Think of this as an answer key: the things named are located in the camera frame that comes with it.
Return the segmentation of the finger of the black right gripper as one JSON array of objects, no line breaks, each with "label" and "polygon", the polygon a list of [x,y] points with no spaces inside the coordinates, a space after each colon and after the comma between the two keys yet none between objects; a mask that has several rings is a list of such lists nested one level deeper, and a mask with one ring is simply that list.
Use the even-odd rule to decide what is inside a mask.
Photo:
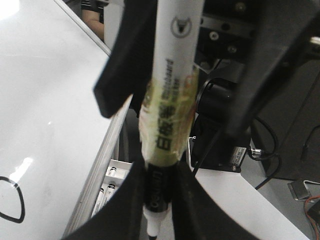
[{"label": "finger of the black right gripper", "polygon": [[156,0],[126,0],[110,57],[93,89],[99,111],[112,117],[133,96],[130,108],[140,112],[152,77],[157,18]]}]

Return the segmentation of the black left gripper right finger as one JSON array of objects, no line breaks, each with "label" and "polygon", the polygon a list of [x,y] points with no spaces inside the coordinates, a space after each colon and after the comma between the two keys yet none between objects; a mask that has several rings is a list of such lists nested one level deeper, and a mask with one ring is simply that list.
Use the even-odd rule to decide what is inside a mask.
[{"label": "black left gripper right finger", "polygon": [[253,235],[222,210],[196,180],[189,166],[175,168],[172,221],[176,240],[251,240]]}]

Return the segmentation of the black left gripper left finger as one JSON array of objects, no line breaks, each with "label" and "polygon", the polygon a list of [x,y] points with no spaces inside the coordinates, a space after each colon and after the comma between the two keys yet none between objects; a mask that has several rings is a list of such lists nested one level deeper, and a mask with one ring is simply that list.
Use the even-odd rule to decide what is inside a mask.
[{"label": "black left gripper left finger", "polygon": [[135,160],[106,205],[65,240],[138,240],[145,193],[145,163]]}]

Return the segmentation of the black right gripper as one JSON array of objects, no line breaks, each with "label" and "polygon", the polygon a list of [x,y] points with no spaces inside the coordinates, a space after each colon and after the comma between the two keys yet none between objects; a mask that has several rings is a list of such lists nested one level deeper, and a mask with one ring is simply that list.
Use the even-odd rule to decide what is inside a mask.
[{"label": "black right gripper", "polygon": [[197,56],[217,60],[196,98],[191,166],[238,171],[258,112],[315,57],[320,7],[312,0],[207,0]]}]

